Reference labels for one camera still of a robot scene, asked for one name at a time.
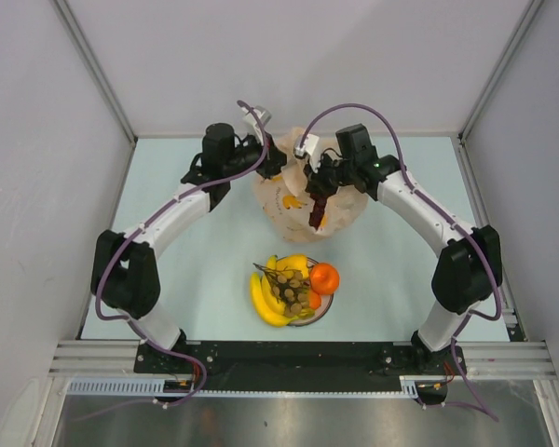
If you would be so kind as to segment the translucent orange plastic bag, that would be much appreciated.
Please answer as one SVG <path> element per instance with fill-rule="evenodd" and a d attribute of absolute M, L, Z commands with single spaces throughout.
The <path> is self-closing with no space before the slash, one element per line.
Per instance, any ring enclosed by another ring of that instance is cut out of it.
<path fill-rule="evenodd" d="M 254 196 L 274 229 L 286 241 L 302 244 L 327 239 L 347 228 L 368 203 L 368 196 L 354 186 L 341 186 L 328 198 L 320 226 L 315 228 L 308 223 L 314 200 L 306 192 L 305 162 L 293 155 L 294 145 L 304 131 L 296 127 L 276 139 L 276 146 L 287 156 L 287 165 L 271 179 L 256 175 L 252 183 Z"/>

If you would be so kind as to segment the red fake grape bunch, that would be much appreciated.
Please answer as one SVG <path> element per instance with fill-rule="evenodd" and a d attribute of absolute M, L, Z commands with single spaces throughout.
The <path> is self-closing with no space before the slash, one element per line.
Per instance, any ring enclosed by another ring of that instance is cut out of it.
<path fill-rule="evenodd" d="M 320 230 L 326 223 L 326 207 L 328 202 L 327 196 L 311 195 L 313 205 L 309 213 L 308 225 L 315 231 Z"/>

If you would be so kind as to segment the yellow fake bell pepper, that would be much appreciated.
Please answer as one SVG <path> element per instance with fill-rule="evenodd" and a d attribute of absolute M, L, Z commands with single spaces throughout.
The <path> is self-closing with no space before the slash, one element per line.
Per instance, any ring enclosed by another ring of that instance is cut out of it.
<path fill-rule="evenodd" d="M 308 258 L 301 253 L 278 259 L 275 269 L 287 279 L 309 278 Z"/>

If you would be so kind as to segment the orange fake tangerine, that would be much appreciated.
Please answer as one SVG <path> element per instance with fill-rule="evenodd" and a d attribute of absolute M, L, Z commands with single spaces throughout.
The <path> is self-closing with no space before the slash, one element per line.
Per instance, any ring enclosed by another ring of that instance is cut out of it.
<path fill-rule="evenodd" d="M 331 264 L 319 263 L 311 268 L 309 282 L 312 290 L 319 295 L 331 295 L 339 288 L 340 276 Z"/>

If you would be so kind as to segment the brown fake longan bunch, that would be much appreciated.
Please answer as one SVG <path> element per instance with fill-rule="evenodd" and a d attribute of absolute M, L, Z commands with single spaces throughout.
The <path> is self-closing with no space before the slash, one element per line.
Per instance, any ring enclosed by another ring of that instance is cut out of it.
<path fill-rule="evenodd" d="M 309 319 L 315 315 L 310 302 L 312 290 L 301 270 L 254 266 L 262 274 L 263 298 L 272 311 L 291 320 Z"/>

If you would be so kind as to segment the green orange fake mango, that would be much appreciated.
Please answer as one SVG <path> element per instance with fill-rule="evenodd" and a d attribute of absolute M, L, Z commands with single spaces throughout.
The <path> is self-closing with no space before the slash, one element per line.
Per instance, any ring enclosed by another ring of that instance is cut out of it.
<path fill-rule="evenodd" d="M 310 290 L 307 294 L 307 299 L 308 299 L 308 306 L 311 309 L 316 310 L 321 306 L 321 297 L 315 291 Z"/>

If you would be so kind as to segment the yellow fake banana bunch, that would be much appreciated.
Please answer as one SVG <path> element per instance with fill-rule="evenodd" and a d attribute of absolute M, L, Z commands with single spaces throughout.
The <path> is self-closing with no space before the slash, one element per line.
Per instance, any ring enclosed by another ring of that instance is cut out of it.
<path fill-rule="evenodd" d="M 276 261 L 278 259 L 281 258 L 279 258 L 277 255 L 272 255 L 268 258 L 266 264 L 261 265 L 275 269 Z M 252 305 L 257 315 L 263 322 L 272 327 L 282 328 L 287 326 L 304 326 L 308 324 L 316 315 L 315 310 L 315 315 L 312 318 L 291 320 L 290 318 L 285 318 L 279 313 L 272 311 L 271 308 L 264 301 L 262 293 L 262 274 L 259 273 L 256 268 L 250 279 L 250 293 Z"/>

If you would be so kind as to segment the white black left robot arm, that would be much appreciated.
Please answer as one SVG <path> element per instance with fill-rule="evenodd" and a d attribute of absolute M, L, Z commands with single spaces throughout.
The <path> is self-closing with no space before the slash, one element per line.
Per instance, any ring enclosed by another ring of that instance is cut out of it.
<path fill-rule="evenodd" d="M 111 319 L 127 322 L 156 348 L 156 363 L 170 373 L 186 364 L 187 350 L 184 331 L 159 302 L 157 260 L 184 230 L 219 205 L 232 181 L 255 170 L 279 173 L 281 164 L 272 157 L 276 151 L 263 122 L 255 118 L 248 127 L 240 138 L 229 124 L 208 126 L 201 151 L 172 198 L 147 220 L 125 232 L 105 230 L 96 242 L 90 291 L 97 316 L 108 320 L 102 307 L 113 308 Z"/>

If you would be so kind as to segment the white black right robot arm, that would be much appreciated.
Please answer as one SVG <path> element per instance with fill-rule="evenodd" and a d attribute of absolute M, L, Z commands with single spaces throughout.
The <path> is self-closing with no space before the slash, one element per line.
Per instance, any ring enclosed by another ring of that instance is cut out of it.
<path fill-rule="evenodd" d="M 306 162 L 306 191 L 314 201 L 308 223 L 320 229 L 329 197 L 342 186 L 352 186 L 393 210 L 428 243 L 438 258 L 431 280 L 436 302 L 412 336 L 411 361 L 419 372 L 434 373 L 479 303 L 493 297 L 496 311 L 491 318 L 501 316 L 499 234 L 490 225 L 472 226 L 443 208 L 409 174 L 401 155 L 378 155 L 364 125 L 340 129 L 335 137 L 336 157 L 310 134 L 298 137 L 293 148 Z"/>

